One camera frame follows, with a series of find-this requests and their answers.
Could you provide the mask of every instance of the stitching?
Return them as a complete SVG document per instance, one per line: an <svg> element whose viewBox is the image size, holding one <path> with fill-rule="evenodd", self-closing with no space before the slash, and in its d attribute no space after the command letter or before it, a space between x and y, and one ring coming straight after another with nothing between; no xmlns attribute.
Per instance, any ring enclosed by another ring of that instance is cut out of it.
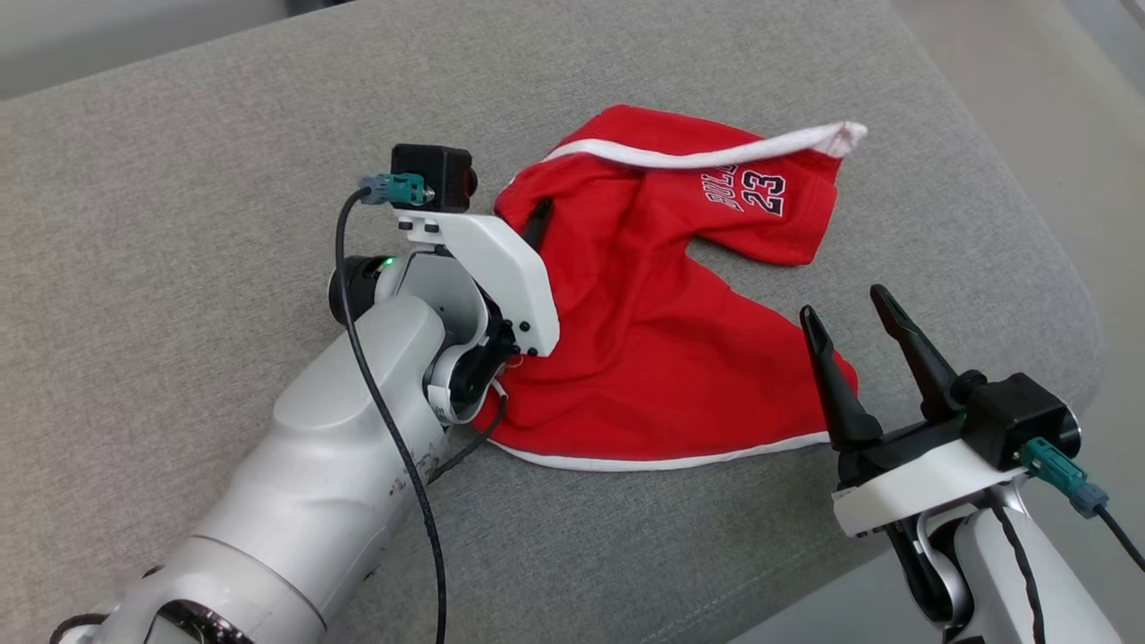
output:
<svg viewBox="0 0 1145 644"><path fill-rule="evenodd" d="M814 544L812 545L812 548L808 548L807 550L814 549L815 545L819 545L820 543L823 543L828 539L829 537L823 537L823 539L820 539L820 540L815 541ZM712 599L711 602L708 602L706 604L703 604L702 606L700 606L695 611L692 611L690 613L688 613L688 614L684 615L682 618L680 618L680 619L678 619L678 620L669 623L668 626L665 626L664 628L657 630L656 633L653 633L652 635L645 637L643 639L641 639L639 642L639 644L646 644L647 642L649 642L652 639L655 639L656 637L660 637L661 635L665 634L669 630L674 630L674 633L672 633L669 637L676 636L678 633L682 631L685 628L692 626L693 623L698 622L700 618L702 616L701 613L703 613L708 608L711 608L716 604L725 602L726 599L731 598L733 595L737 595L737 594L742 592L745 588L748 588L749 586L756 583L757 581L759 581L764 575L772 574L777 568L785 567L787 564L789 564L792 559L802 558L807 552L807 550L803 550L803 551L800 551L800 552L798 552L796 555L792 555L792 556L788 557L787 559L783 559L782 561L780 561L780 564L777 566L773 566L773 567L771 567L771 568L768 568L768 570L766 570L766 571L764 571L764 572L761 572L761 573L752 576L748 581L741 583L740 586L736 586L735 588L733 588L732 590L728 590L724 595L720 595L719 597ZM684 623L679 628L674 628L673 629L673 627L676 627L677 625L680 625L681 622L687 622L687 623ZM666 642L669 639L669 637L664 637L663 639L661 639L661 642Z"/></svg>

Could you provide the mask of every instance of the white trim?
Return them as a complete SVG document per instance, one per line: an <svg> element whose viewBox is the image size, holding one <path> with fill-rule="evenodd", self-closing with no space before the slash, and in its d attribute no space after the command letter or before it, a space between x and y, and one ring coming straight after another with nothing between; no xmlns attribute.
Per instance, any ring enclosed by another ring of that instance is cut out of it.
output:
<svg viewBox="0 0 1145 644"><path fill-rule="evenodd" d="M586 152L624 165L662 170L698 170L716 167L718 165L741 164L782 157L800 150L815 150L829 157L842 158L854 149L855 144L866 135L867 126L858 123L839 121L831 125L798 129L773 139L753 141L734 148L682 156L631 148L603 139L581 139L560 146L552 152L548 152L548 156L540 159L540 163L577 152Z"/></svg>
<svg viewBox="0 0 1145 644"><path fill-rule="evenodd" d="M700 465L709 465L711 463L726 463L728 461L735 461L736 458L744 458L747 456L787 451L789 449L799 449L800 447L820 445L829 441L830 439L828 438L827 432L818 432L814 434L784 439L779 442L757 445L756 447L749 447L748 449L737 449L735 451L711 454L708 456L671 458L668 461L614 461L609 458L546 456L543 454L534 454L531 451L521 451L520 449L505 447L495 440L490 440L489 442L496 445L513 456L521 458L522 461L528 461L529 463L536 463L537 465L544 465L546 468L556 468L558 470L576 470L579 472L653 472L698 468Z"/></svg>

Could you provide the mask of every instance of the black cable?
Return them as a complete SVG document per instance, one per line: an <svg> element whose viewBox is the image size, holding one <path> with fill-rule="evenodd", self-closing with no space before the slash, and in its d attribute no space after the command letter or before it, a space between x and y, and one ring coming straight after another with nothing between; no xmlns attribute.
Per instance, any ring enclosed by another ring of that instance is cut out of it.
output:
<svg viewBox="0 0 1145 644"><path fill-rule="evenodd" d="M348 199L346 204L342 205L342 211L338 214L338 231L334 236L334 261L335 269L338 274L338 291L342 299L342 315L346 320L346 333L350 339L350 348L354 350L354 360L357 361L358 369L362 371L362 379L365 380L365 386L370 390L370 396L373 398L373 403L378 407L378 411L381 414L381 419L386 423L386 429L389 430L389 435L394 439L394 447L397 448L397 453L402 456L402 463L405 465L405 471L410 476L410 482L413 484L413 494L418 497L418 505L421 508L421 518L426 524L426 535L429 536L429 549L433 551L433 566L434 571L437 573L437 644L444 644L445 642L445 560L441 553L441 540L437 537L437 525L433 520L433 510L429 509L429 497L426 495L425 484L421 482L421 477L418 476L417 465L413 463L413 458L410 456L409 448L405 447L405 441L402 440L401 432L397 431L397 424L394 423L394 417L389 414L389 407L386 406L386 401L381 399L381 392L378 391L378 384L373 380L373 375L370 372L370 366L366 364L365 354L362 352L362 343L358 341L357 329L354 327L354 315L350 312L350 297L348 288L348 275L349 272L346 269L346 220L349 219L350 209L354 204L362 199L362 197L370 194L370 188L360 188L356 190Z"/></svg>
<svg viewBox="0 0 1145 644"><path fill-rule="evenodd" d="M1045 644L1045 615L1042 614L1042 600L1037 597L1037 583L1034 582L1034 571L1029 567L1029 558L1026 557L1026 549L1022 548L1021 541L1018 539L1018 533L1013 529L1013 524L1010 521L1010 517L1002 509L1002 503L993 494L987 494L986 497L989 500L990 510L994 511L994 516L1002 524L1002 532L1005 533L1005 540L1013 548L1013 558L1018 560L1018 570L1021 571L1021 576L1026 578L1026 597L1029 598L1029 610L1034 612L1034 644Z"/></svg>
<svg viewBox="0 0 1145 644"><path fill-rule="evenodd" d="M1110 515L1110 511L1105 509L1105 505L1098 505L1093 508L1093 511L1097 512L1098 517L1101 517L1105 525L1110 526L1110 531L1113 532L1113 536L1118 537L1118 541L1121 542L1121 547L1129 553L1129 558L1137 564L1138 568L1145 572L1145 558L1142 557L1140 551L1137 550L1136 545L1134 545L1134 542L1129 539L1129 535L1126 534L1126 531L1121 529L1118 521L1113 520L1113 515Z"/></svg>
<svg viewBox="0 0 1145 644"><path fill-rule="evenodd" d="M52 637L48 639L49 644L60 644L64 641L64 635L73 628L79 628L81 626L95 626L103 623L108 619L108 615L103 613L84 613L82 615L73 615L64 621L60 622L56 630L52 633Z"/></svg>
<svg viewBox="0 0 1145 644"><path fill-rule="evenodd" d="M463 447L461 450L455 454L449 461L442 463L441 468L437 468L437 470L434 471L434 473L429 474L429 481L426 485L431 485L433 484L433 481L440 479L442 474L452 470L453 466L460 463L463 458L465 458L469 454L473 454L474 449L481 447L481 443L489 440L489 437L492 435L493 430L496 430L497 425L499 425L502 419L505 418L505 408L508 407L508 396L503 395L500 398L502 398L500 407L497 409L497 415L493 416L492 422L489 423L489 429L481 432L481 434L477 435L477 438L471 440L469 445Z"/></svg>

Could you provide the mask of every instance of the red garment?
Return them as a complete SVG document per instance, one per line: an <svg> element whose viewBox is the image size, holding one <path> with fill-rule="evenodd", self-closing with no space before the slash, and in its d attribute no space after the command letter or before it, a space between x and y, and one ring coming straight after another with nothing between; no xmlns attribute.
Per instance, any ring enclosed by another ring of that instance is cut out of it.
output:
<svg viewBox="0 0 1145 644"><path fill-rule="evenodd" d="M561 338L551 356L506 370L492 440L576 470L686 468L824 442L799 328L685 250L698 236L759 261L811 262L842 157L864 133L840 123L764 142L618 105L522 171L497 212L521 231L553 201L540 257ZM475 424L498 405L491 396Z"/></svg>

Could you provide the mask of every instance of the cable connector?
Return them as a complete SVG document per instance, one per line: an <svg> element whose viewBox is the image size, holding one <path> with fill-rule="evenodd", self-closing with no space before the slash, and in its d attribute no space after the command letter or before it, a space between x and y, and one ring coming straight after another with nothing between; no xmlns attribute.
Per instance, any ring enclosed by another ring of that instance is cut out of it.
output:
<svg viewBox="0 0 1145 644"><path fill-rule="evenodd" d="M358 181L358 188L370 189L370 193L362 197L362 203L374 206L385 203L420 206L432 202L435 196L433 188L426 188L425 179L420 174L411 173L363 176Z"/></svg>
<svg viewBox="0 0 1145 644"><path fill-rule="evenodd" d="M1035 477L1056 487L1069 498L1079 515L1089 519L1097 508L1110 501L1110 495L1088 482L1088 474L1068 456L1043 438L1035 438L1021 449L1021 464Z"/></svg>

